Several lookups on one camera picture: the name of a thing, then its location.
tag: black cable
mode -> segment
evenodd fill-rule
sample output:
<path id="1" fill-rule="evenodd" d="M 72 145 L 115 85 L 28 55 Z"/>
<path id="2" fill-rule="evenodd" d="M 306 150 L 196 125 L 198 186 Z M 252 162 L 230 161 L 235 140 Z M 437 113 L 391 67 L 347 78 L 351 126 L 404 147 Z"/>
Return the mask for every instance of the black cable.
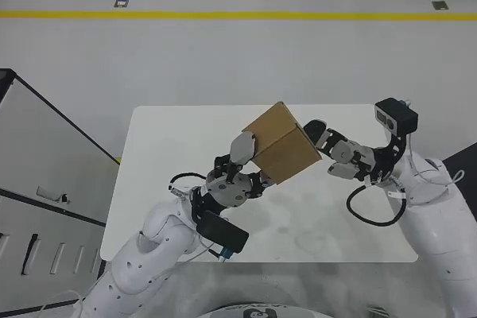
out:
<path id="1" fill-rule="evenodd" d="M 348 199 L 347 199 L 347 208 L 348 208 L 348 211 L 354 216 L 356 217 L 357 219 L 360 219 L 361 221 L 363 221 L 364 223 L 367 223 L 367 224 L 370 224 L 370 225 L 374 225 L 376 227 L 388 227 L 392 224 L 395 224 L 402 216 L 403 214 L 405 214 L 405 209 L 406 209 L 406 199 L 403 199 L 401 201 L 401 208 L 399 209 L 399 212 L 396 214 L 396 216 L 394 216 L 394 218 L 388 222 L 375 222 L 375 221 L 371 221 L 370 219 L 366 219 L 364 217 L 362 217 L 361 215 L 357 214 L 355 211 L 353 211 L 353 209 L 351 208 L 351 200 L 356 196 L 358 195 L 360 192 L 364 191 L 366 189 L 366 186 L 365 185 L 362 185 L 358 188 L 356 188 L 349 196 L 348 196 Z M 405 193 L 405 189 L 401 189 L 399 190 L 401 193 Z"/>
<path id="2" fill-rule="evenodd" d="M 207 179 L 205 176 L 202 176 L 202 175 L 200 175 L 199 173 L 179 173 L 179 174 L 177 174 L 176 176 L 174 176 L 174 177 L 170 180 L 169 186 L 168 186 L 168 190 L 171 190 L 171 189 L 173 188 L 173 187 L 172 187 L 173 182 L 175 182 L 175 181 L 177 181 L 177 180 L 179 180 L 180 178 L 183 178 L 183 177 L 185 177 L 185 176 L 196 176 L 196 177 L 198 177 L 198 178 L 200 178 L 200 179 L 203 179 L 203 180 L 206 180 L 206 179 Z"/>

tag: brown cardboard box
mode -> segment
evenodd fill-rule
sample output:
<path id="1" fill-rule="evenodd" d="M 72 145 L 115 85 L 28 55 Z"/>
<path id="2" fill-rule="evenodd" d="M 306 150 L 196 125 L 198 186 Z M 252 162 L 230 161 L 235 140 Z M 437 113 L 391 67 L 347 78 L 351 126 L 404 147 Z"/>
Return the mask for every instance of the brown cardboard box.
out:
<path id="1" fill-rule="evenodd" d="M 253 162 L 276 184 L 288 180 L 321 159 L 297 120 L 277 102 L 243 131 L 256 137 Z"/>

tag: white cable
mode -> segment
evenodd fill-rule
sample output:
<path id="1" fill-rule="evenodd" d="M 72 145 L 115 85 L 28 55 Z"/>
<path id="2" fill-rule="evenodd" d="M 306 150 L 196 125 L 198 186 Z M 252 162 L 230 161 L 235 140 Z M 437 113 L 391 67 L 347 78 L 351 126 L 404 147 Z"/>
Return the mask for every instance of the white cable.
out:
<path id="1" fill-rule="evenodd" d="M 79 300 L 78 300 L 76 303 L 79 303 L 79 314 L 78 314 L 78 318 L 80 318 L 80 317 L 81 317 L 81 314 L 83 313 L 83 302 L 82 302 L 82 301 L 83 301 L 83 298 L 81 297 L 81 295 L 80 295 L 78 292 L 76 292 L 76 291 L 74 291 L 74 290 L 72 290 L 72 289 L 64 290 L 62 293 L 58 293 L 58 294 L 53 295 L 53 296 L 51 296 L 50 298 L 48 298 L 48 300 L 45 302 L 45 304 L 41 307 L 41 310 L 39 310 L 39 313 L 37 314 L 37 318 L 41 317 L 42 312 L 45 310 L 46 306 L 48 305 L 48 303 L 51 302 L 51 300 L 53 300 L 54 298 L 57 298 L 57 297 L 60 296 L 60 295 L 65 294 L 65 293 L 74 293 L 74 294 L 78 297 Z"/>
<path id="2" fill-rule="evenodd" d="M 165 275 L 165 274 L 167 274 L 167 273 L 173 272 L 174 270 L 177 270 L 177 269 L 179 269 L 179 268 L 182 267 L 182 266 L 185 266 L 187 263 L 189 263 L 190 261 L 192 261 L 192 260 L 198 258 L 199 256 L 203 255 L 205 252 L 207 252 L 208 250 L 210 250 L 210 249 L 214 246 L 214 243 L 212 243 L 210 246 L 206 246 L 205 244 L 203 244 L 203 243 L 201 242 L 201 237 L 200 237 L 200 243 L 201 243 L 201 245 L 203 245 L 203 246 L 205 247 L 205 249 L 204 249 L 201 253 L 197 254 L 196 256 L 193 256 L 192 258 L 188 259 L 187 261 L 185 261 L 185 262 L 183 262 L 183 263 L 181 263 L 181 264 L 177 264 L 177 265 L 175 265 L 174 267 L 172 267 L 172 268 L 170 268 L 170 269 L 167 269 L 167 270 L 165 270 L 164 272 L 161 272 L 161 273 L 158 274 L 157 276 L 154 276 L 153 279 L 156 281 L 159 277 L 161 277 L 161 276 L 163 276 L 163 275 Z"/>
<path id="3" fill-rule="evenodd" d="M 422 176 L 422 173 L 419 172 L 419 170 L 417 170 L 417 167 L 415 166 L 415 162 L 413 161 L 412 134 L 408 135 L 408 151 L 409 151 L 408 160 L 409 160 L 410 164 L 412 165 L 413 170 L 415 170 L 415 172 L 422 178 L 422 180 L 426 181 L 427 183 L 438 184 L 438 185 L 450 185 L 450 184 L 456 184 L 464 178 L 464 170 L 458 171 L 454 175 L 454 177 L 452 178 L 452 182 L 447 182 L 447 183 L 441 182 L 440 183 L 440 182 L 435 182 L 435 181 L 431 181 L 431 180 L 428 180 L 428 179 L 424 178 L 424 176 Z"/>

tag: yellow floor stripe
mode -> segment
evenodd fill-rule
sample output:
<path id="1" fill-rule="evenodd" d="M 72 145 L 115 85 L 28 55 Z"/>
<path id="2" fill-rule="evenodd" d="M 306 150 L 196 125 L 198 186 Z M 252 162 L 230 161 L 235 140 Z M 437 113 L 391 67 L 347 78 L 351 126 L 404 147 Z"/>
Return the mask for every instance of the yellow floor stripe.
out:
<path id="1" fill-rule="evenodd" d="M 286 11 L 0 11 L 0 18 L 99 20 L 477 21 L 477 14 Z"/>

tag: gray cabinet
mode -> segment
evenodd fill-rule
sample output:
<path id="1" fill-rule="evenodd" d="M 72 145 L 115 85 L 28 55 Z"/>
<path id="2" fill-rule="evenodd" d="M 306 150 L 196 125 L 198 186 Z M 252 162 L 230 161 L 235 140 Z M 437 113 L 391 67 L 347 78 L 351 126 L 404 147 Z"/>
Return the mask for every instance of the gray cabinet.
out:
<path id="1" fill-rule="evenodd" d="M 85 293 L 97 278 L 117 174 L 109 153 L 0 70 L 0 312 L 67 289 Z"/>

